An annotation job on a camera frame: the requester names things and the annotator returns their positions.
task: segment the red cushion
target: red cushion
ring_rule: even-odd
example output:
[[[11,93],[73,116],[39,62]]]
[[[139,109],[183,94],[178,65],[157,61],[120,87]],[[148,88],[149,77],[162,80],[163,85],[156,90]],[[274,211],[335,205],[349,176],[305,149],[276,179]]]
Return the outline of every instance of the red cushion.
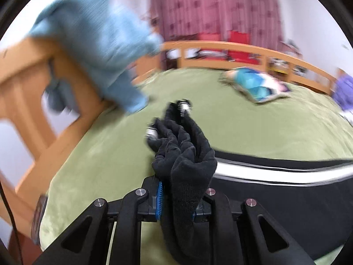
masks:
[[[200,41],[221,41],[221,34],[218,33],[199,33],[198,39]],[[218,49],[201,49],[201,51],[216,51],[221,52]]]
[[[250,45],[250,35],[247,33],[230,31],[229,42]]]
[[[240,44],[250,44],[250,35],[247,33],[239,33],[237,31],[229,31],[229,42],[240,43]],[[238,52],[238,51],[228,51],[228,55],[234,60],[254,60],[249,59],[249,53]]]

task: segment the silver bolt head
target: silver bolt head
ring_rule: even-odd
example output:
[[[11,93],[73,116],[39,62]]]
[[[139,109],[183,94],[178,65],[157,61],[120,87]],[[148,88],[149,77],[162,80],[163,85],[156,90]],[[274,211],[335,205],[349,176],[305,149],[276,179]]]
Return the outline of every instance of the silver bolt head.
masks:
[[[254,207],[257,204],[256,200],[253,198],[247,199],[245,203],[246,203],[246,205],[248,205],[250,207]]]
[[[209,196],[212,196],[212,195],[216,194],[216,191],[213,188],[208,188],[206,190],[206,194],[209,195]]]
[[[105,203],[105,200],[103,198],[98,198],[94,201],[94,206],[102,207],[104,203]]]
[[[144,188],[136,189],[135,193],[138,196],[144,196],[146,194],[146,189],[144,189]]]

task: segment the black sock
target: black sock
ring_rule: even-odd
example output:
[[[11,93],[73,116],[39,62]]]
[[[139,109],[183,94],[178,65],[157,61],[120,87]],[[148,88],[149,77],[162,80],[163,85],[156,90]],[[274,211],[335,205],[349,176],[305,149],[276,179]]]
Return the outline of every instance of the black sock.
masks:
[[[171,103],[164,121],[155,123],[160,138],[153,145],[160,144],[160,148],[152,167],[164,179],[161,226],[177,262],[204,265],[209,262],[208,224],[194,223],[193,214],[217,162],[202,130],[188,113],[179,119],[175,106]]]

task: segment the patterned pillow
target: patterned pillow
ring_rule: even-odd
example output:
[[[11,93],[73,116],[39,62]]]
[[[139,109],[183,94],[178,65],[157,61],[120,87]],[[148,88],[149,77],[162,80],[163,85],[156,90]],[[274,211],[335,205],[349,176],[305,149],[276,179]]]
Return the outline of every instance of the patterned pillow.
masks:
[[[220,81],[232,84],[255,103],[263,103],[278,97],[289,96],[291,92],[284,82],[267,73],[261,73],[246,67],[224,72]]]

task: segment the wire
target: wire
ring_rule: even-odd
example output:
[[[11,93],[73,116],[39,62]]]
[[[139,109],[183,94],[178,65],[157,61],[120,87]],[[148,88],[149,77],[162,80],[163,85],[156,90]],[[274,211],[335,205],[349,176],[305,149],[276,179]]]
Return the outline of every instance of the wire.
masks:
[[[15,218],[13,217],[10,205],[8,204],[8,200],[6,199],[4,189],[2,188],[1,180],[0,180],[0,196],[2,198],[2,201],[4,202],[4,205],[6,207],[6,210],[8,211],[8,215],[10,216],[11,224],[12,224],[12,229],[13,232],[15,233],[15,238],[16,238],[16,243],[17,243],[17,249],[19,253],[19,261],[20,265],[23,265],[23,258],[22,258],[22,251],[21,251],[21,245],[20,245],[20,239],[18,238],[18,231],[15,223]]]

